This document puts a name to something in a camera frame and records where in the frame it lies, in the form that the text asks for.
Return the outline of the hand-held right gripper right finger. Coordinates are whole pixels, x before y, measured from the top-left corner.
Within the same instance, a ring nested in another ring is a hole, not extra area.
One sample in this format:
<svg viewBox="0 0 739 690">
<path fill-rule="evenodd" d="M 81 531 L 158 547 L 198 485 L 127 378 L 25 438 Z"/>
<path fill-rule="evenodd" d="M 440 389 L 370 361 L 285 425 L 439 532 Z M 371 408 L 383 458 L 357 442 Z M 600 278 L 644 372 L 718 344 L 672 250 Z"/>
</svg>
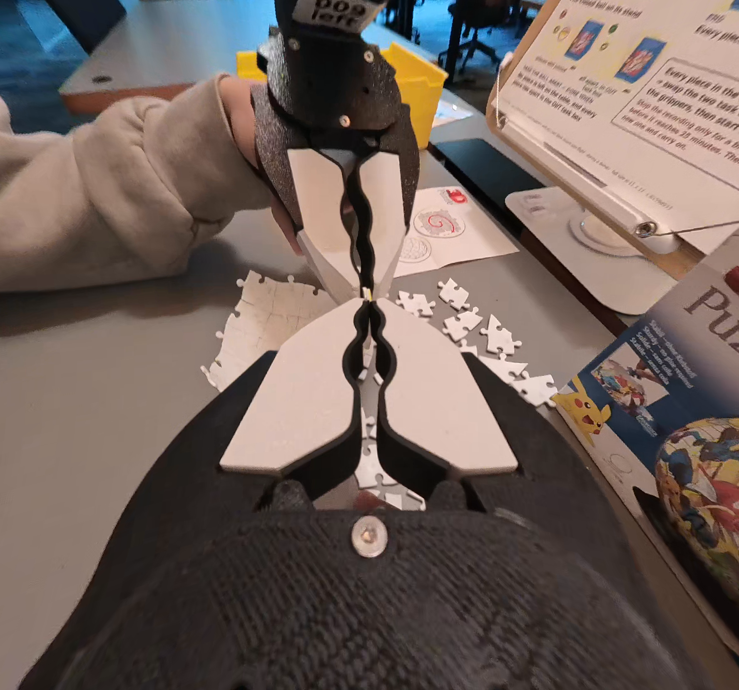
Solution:
<svg viewBox="0 0 739 690">
<path fill-rule="evenodd" d="M 369 311 L 382 469 L 425 500 L 441 482 L 513 473 L 519 462 L 470 369 L 475 358 L 387 299 Z"/>
</svg>

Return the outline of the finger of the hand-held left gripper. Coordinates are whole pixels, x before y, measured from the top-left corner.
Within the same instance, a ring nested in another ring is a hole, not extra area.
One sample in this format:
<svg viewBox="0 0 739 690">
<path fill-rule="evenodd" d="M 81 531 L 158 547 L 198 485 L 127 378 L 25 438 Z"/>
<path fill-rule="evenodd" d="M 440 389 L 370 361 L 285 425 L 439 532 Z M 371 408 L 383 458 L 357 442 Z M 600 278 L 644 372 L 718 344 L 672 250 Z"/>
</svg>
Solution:
<svg viewBox="0 0 739 690">
<path fill-rule="evenodd" d="M 359 167 L 359 185 L 369 207 L 373 293 L 387 293 L 406 236 L 399 156 L 375 152 Z"/>
<path fill-rule="evenodd" d="M 297 240 L 310 269 L 333 300 L 362 298 L 361 288 L 370 286 L 361 273 L 358 236 L 344 222 L 349 176 L 359 165 L 358 154 L 309 147 L 286 153 L 299 213 Z"/>
</svg>

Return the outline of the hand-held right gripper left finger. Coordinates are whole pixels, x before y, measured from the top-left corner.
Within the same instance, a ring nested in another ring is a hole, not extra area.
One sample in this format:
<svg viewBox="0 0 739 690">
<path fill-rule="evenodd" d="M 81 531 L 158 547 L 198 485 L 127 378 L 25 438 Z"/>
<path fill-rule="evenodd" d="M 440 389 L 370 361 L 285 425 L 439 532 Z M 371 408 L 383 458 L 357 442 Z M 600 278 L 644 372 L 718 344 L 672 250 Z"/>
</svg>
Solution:
<svg viewBox="0 0 739 690">
<path fill-rule="evenodd" d="M 369 316 L 370 302 L 352 299 L 282 344 L 219 461 L 224 471 L 292 479 L 311 499 L 354 473 Z"/>
</svg>

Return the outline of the assembled white puzzle section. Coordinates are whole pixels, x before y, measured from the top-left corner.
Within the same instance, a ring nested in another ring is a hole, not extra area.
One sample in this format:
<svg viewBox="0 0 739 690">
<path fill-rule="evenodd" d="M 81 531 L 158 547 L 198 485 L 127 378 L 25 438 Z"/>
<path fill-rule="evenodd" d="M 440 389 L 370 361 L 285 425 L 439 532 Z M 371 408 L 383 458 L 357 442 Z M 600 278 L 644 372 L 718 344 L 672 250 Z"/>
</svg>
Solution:
<svg viewBox="0 0 739 690">
<path fill-rule="evenodd" d="M 209 384 L 223 392 L 264 353 L 282 344 L 318 317 L 336 307 L 321 288 L 296 281 L 275 280 L 250 270 L 236 282 L 240 298 L 215 336 L 219 350 L 201 371 Z"/>
</svg>

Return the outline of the person's left forearm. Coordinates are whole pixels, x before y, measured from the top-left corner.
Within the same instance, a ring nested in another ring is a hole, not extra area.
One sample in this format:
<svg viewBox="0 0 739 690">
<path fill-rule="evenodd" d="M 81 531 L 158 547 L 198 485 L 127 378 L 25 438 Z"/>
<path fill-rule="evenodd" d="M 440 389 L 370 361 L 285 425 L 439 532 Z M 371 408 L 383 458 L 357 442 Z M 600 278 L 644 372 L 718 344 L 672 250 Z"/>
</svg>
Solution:
<svg viewBox="0 0 739 690">
<path fill-rule="evenodd" d="M 116 102 L 65 136 L 15 133 L 2 101 L 2 293 L 179 275 L 235 214 L 266 208 L 222 107 L 224 76 L 171 101 Z"/>
</svg>

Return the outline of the pile of loose puzzle pieces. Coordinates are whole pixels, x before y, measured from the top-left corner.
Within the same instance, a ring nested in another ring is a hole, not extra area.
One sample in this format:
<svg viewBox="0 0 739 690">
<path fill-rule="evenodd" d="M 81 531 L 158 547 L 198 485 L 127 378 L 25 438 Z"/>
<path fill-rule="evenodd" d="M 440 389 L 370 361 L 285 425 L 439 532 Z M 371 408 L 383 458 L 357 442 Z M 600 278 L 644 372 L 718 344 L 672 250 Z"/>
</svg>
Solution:
<svg viewBox="0 0 739 690">
<path fill-rule="evenodd" d="M 411 314 L 411 316 L 430 324 L 432 309 L 435 302 L 427 301 L 424 295 L 410 295 L 408 292 L 401 291 L 396 300 L 389 301 L 402 308 L 405 312 Z M 503 414 L 494 412 L 492 407 L 494 403 L 501 402 L 503 404 L 503 412 L 510 412 L 512 411 L 512 405 L 503 400 L 503 396 L 497 390 L 498 386 L 500 386 L 504 392 L 511 393 L 512 399 L 515 402 L 522 403 L 523 410 L 526 414 L 529 411 L 542 406 L 547 406 L 549 408 L 555 407 L 553 397 L 556 393 L 556 389 L 551 375 L 530 377 L 528 372 L 525 370 L 525 363 L 513 363 L 508 361 L 508 358 L 521 343 L 513 340 L 510 332 L 505 328 L 501 328 L 500 322 L 493 316 L 490 316 L 489 319 L 484 322 L 478 307 L 470 308 L 467 303 L 464 303 L 456 314 L 447 317 L 443 321 L 442 328 L 437 329 L 443 333 L 446 339 L 456 347 L 457 350 L 463 353 L 469 353 L 475 358 L 475 361 L 469 361 L 468 364 L 505 437 L 506 434 L 503 429 Z M 375 381 L 378 384 L 379 395 L 383 380 L 377 370 L 376 344 Z M 376 445 L 377 423 L 378 403 L 374 438 L 374 457 L 376 459 L 377 474 L 383 478 L 383 481 L 386 484 L 404 487 L 386 473 L 380 465 Z M 411 492 L 407 487 L 404 488 L 406 488 L 409 498 L 417 502 L 425 500 Z"/>
</svg>

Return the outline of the blue cartoon puzzle box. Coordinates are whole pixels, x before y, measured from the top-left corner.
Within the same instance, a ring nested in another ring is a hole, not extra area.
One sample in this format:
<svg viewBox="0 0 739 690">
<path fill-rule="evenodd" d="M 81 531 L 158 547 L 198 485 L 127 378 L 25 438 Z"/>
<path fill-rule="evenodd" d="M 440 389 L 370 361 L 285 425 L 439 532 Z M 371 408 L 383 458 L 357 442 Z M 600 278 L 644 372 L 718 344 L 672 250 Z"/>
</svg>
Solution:
<svg viewBox="0 0 739 690">
<path fill-rule="evenodd" d="M 737 659 L 737 234 L 553 399 Z"/>
</svg>

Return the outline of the person's left hand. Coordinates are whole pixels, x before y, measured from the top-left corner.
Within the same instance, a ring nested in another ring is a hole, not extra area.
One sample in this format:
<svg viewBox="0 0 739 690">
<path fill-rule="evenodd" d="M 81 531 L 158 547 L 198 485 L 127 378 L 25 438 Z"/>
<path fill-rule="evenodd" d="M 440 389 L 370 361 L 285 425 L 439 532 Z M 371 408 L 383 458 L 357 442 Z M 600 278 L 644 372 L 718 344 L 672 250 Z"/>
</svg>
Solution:
<svg viewBox="0 0 739 690">
<path fill-rule="evenodd" d="M 251 84 L 249 80 L 226 75 L 219 80 L 218 88 L 234 142 L 245 160 L 254 170 L 259 171 L 256 154 L 256 116 L 251 98 Z M 291 250 L 301 257 L 302 251 L 291 216 L 274 193 L 271 193 L 271 213 Z"/>
</svg>

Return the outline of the yellow plastic bin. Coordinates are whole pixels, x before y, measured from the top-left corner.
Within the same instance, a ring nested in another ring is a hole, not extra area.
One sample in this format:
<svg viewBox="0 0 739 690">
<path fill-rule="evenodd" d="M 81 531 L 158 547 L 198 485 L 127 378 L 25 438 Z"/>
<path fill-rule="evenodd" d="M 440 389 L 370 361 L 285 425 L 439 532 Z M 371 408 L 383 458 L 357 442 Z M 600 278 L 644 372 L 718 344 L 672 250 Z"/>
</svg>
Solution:
<svg viewBox="0 0 739 690">
<path fill-rule="evenodd" d="M 360 37 L 283 35 L 236 53 L 241 79 L 262 84 L 255 111 L 266 139 L 284 149 L 416 154 L 430 131 L 447 75 L 395 42 L 381 50 Z"/>
</svg>

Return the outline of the paper sheet with diagrams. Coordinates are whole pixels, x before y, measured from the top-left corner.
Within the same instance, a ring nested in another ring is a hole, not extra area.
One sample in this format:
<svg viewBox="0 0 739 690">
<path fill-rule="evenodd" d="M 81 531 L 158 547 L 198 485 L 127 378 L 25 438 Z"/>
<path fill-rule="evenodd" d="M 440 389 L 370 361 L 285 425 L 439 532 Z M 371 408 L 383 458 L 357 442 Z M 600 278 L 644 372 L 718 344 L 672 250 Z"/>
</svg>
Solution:
<svg viewBox="0 0 739 690">
<path fill-rule="evenodd" d="M 419 189 L 394 277 L 517 252 L 461 186 Z"/>
</svg>

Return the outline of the black flat device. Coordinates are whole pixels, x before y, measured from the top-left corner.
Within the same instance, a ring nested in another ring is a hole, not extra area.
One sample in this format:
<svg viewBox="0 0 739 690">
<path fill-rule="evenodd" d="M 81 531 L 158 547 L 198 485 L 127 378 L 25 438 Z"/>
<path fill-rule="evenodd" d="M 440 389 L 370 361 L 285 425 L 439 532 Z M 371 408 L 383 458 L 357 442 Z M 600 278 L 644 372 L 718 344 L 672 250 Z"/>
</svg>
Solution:
<svg viewBox="0 0 739 690">
<path fill-rule="evenodd" d="M 506 208 L 513 193 L 545 186 L 484 139 L 461 139 L 430 144 L 430 153 L 485 205 Z"/>
</svg>

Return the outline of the small paper slip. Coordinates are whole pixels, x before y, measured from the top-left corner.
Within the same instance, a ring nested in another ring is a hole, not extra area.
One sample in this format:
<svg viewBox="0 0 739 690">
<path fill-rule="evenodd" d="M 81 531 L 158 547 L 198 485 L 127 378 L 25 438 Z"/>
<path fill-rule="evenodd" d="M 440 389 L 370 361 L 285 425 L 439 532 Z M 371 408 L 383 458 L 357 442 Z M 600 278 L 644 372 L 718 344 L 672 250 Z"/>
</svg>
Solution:
<svg viewBox="0 0 739 690">
<path fill-rule="evenodd" d="M 462 119 L 467 119 L 474 114 L 473 111 L 461 107 L 458 104 L 441 100 L 438 104 L 437 110 L 434 115 L 432 122 L 432 128 L 441 127 L 444 124 L 457 122 Z"/>
</svg>

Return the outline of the grey table with wooden edge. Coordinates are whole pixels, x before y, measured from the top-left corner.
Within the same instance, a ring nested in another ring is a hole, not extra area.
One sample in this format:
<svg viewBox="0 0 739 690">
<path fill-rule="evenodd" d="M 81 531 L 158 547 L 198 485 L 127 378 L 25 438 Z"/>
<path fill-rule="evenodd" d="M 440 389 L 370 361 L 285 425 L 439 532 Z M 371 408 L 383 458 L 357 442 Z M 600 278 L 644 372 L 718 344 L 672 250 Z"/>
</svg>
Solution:
<svg viewBox="0 0 739 690">
<path fill-rule="evenodd" d="M 132 96 L 172 99 L 219 73 L 236 73 L 236 53 L 257 50 L 277 25 L 274 0 L 143 0 L 60 89 L 72 114 L 95 115 Z M 361 33 L 381 50 L 395 42 L 438 57 L 391 30 Z"/>
</svg>

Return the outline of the black office chair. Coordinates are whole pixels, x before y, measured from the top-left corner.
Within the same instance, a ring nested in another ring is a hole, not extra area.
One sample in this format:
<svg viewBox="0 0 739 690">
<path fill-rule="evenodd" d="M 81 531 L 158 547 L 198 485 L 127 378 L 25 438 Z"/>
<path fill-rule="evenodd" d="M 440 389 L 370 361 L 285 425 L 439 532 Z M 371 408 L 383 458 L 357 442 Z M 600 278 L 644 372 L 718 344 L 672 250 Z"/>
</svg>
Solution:
<svg viewBox="0 0 739 690">
<path fill-rule="evenodd" d="M 439 66 L 448 74 L 447 84 L 455 76 L 460 55 L 463 56 L 461 73 L 478 50 L 490 58 L 495 68 L 500 67 L 502 58 L 494 48 L 481 42 L 478 35 L 482 29 L 493 29 L 504 23 L 508 9 L 508 0 L 456 0 L 449 5 L 451 32 L 448 48 L 438 56 Z"/>
</svg>

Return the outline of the white stand base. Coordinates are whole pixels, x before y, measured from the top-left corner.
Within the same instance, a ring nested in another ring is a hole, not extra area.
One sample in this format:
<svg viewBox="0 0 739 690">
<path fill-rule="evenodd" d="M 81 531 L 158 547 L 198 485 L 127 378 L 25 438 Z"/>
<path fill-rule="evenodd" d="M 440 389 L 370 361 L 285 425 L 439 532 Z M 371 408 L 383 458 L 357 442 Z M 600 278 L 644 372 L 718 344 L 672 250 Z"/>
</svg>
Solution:
<svg viewBox="0 0 739 690">
<path fill-rule="evenodd" d="M 558 187 L 515 192 L 506 207 L 603 306 L 642 315 L 677 281 Z"/>
</svg>

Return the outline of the printed instruction board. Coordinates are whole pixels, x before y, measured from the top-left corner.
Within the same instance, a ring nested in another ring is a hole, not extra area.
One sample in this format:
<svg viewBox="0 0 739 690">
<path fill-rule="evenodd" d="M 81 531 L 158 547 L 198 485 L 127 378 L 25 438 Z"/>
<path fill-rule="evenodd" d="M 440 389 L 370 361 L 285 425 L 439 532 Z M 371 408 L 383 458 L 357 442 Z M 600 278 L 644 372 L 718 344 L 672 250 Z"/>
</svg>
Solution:
<svg viewBox="0 0 739 690">
<path fill-rule="evenodd" d="M 737 0 L 546 0 L 490 130 L 674 280 L 737 231 Z"/>
</svg>

